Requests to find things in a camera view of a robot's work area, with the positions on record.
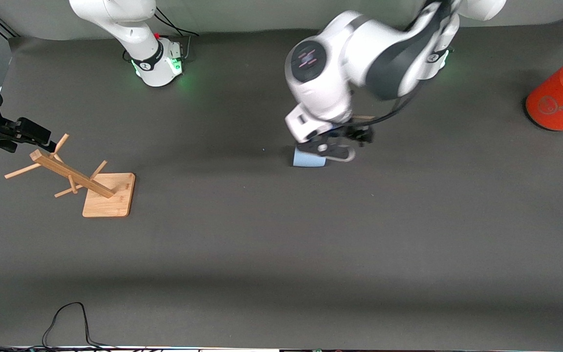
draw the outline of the gray table surface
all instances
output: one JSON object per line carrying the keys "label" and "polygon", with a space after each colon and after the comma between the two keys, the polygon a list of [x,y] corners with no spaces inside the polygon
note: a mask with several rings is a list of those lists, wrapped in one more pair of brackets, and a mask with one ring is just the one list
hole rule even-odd
{"label": "gray table surface", "polygon": [[[13,42],[2,111],[134,172],[131,214],[0,150],[0,344],[87,304],[118,345],[563,351],[563,132],[522,99],[563,64],[563,22],[460,30],[447,66],[351,163],[289,167],[283,75],[308,31],[192,40],[146,87],[115,40]],[[380,114],[364,90],[356,112]],[[83,343],[78,310],[51,343]]]}

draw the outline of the wooden base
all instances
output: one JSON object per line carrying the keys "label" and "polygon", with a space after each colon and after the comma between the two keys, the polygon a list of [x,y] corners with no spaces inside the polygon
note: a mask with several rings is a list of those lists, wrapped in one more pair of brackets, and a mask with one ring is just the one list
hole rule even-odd
{"label": "wooden base", "polygon": [[118,218],[130,214],[131,197],[134,193],[136,176],[131,172],[125,174],[98,174],[95,181],[108,187],[116,194],[104,198],[88,190],[82,216],[84,218]]}

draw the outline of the wooden post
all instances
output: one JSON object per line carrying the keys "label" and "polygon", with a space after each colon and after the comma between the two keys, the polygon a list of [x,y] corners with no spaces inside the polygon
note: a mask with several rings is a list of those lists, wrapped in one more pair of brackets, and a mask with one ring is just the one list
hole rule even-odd
{"label": "wooden post", "polygon": [[69,175],[69,184],[71,184],[71,192],[73,192],[73,194],[77,194],[78,189],[75,188],[75,182],[73,182],[73,177],[71,175]]}
{"label": "wooden post", "polygon": [[[103,167],[106,166],[107,163],[108,163],[107,161],[103,160],[103,162],[101,162],[101,165],[99,165],[99,167],[98,167],[96,170],[94,170],[94,172],[90,175],[90,177],[89,177],[88,179],[91,180],[91,181],[94,180],[94,178],[97,177],[97,175],[101,172],[101,170],[103,169]],[[76,185],[76,186],[75,186],[75,189],[78,190],[78,189],[80,189],[80,188],[82,188],[82,187],[83,187],[82,185]],[[65,190],[63,190],[62,192],[56,193],[56,194],[54,194],[53,196],[54,196],[55,198],[58,198],[58,197],[64,196],[65,194],[69,194],[69,193],[71,193],[71,192],[73,192],[74,194],[77,193],[77,192],[75,192],[75,191],[73,190],[73,188],[70,188],[70,189],[65,189]]]}
{"label": "wooden post", "polygon": [[114,192],[108,187],[103,186],[101,183],[96,182],[95,180],[90,180],[89,177],[82,174],[78,170],[75,170],[69,165],[66,165],[65,163],[49,158],[48,155],[38,149],[34,150],[32,154],[29,155],[29,157],[32,158],[33,162],[38,163],[43,167],[46,167],[47,169],[50,169],[60,176],[63,176],[65,178],[70,177],[73,182],[78,183],[83,187],[87,187],[87,189],[92,190],[93,192],[96,192],[97,194],[100,194],[105,198],[110,198],[114,195]]}
{"label": "wooden post", "polygon": [[16,171],[13,171],[13,172],[11,172],[11,173],[9,173],[9,174],[6,174],[4,177],[5,177],[6,180],[7,180],[7,179],[12,178],[12,177],[14,177],[14,176],[18,176],[18,175],[20,175],[20,174],[25,174],[25,172],[28,172],[29,170],[34,170],[35,168],[40,167],[40,166],[41,166],[41,165],[40,165],[39,163],[34,163],[34,164],[32,164],[32,165],[29,165],[29,166],[27,166],[27,167],[24,167],[23,169],[16,170]]}
{"label": "wooden post", "polygon": [[56,144],[56,149],[54,149],[52,154],[58,154],[60,148],[62,148],[62,146],[65,145],[67,139],[69,139],[69,134],[68,133],[63,134],[62,138],[60,138],[60,140],[58,141],[58,144]]}

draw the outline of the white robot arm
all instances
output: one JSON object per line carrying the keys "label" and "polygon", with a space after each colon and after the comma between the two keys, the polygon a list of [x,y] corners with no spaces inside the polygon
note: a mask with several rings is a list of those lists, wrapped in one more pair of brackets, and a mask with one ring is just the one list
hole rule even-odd
{"label": "white robot arm", "polygon": [[132,57],[136,74],[152,87],[170,83],[182,72],[181,47],[156,38],[144,22],[156,11],[155,0],[69,0],[73,11],[112,34]]}
{"label": "white robot arm", "polygon": [[411,92],[420,80],[431,78],[440,69],[459,27],[458,12],[487,20],[500,11],[505,0],[464,3],[466,6],[460,6],[460,0],[427,0],[406,31],[345,11],[320,34],[297,44],[285,65],[288,86],[299,103],[286,116],[286,124],[299,143],[297,149],[351,161],[353,149],[329,142],[329,138],[369,143],[369,125],[392,114],[371,122],[354,122],[347,83],[367,87],[379,100]]}

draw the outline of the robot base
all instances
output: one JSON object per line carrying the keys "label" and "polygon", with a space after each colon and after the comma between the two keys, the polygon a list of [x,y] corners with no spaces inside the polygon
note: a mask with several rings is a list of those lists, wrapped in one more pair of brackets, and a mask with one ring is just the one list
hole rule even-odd
{"label": "robot base", "polygon": [[292,166],[296,167],[323,167],[327,158],[316,154],[302,152],[295,147],[295,157],[292,160]]}
{"label": "robot base", "polygon": [[144,71],[134,65],[136,74],[151,87],[162,87],[169,84],[175,77],[182,73],[181,47],[179,43],[171,42],[166,38],[160,38],[159,43],[163,46],[162,58],[150,71]]}

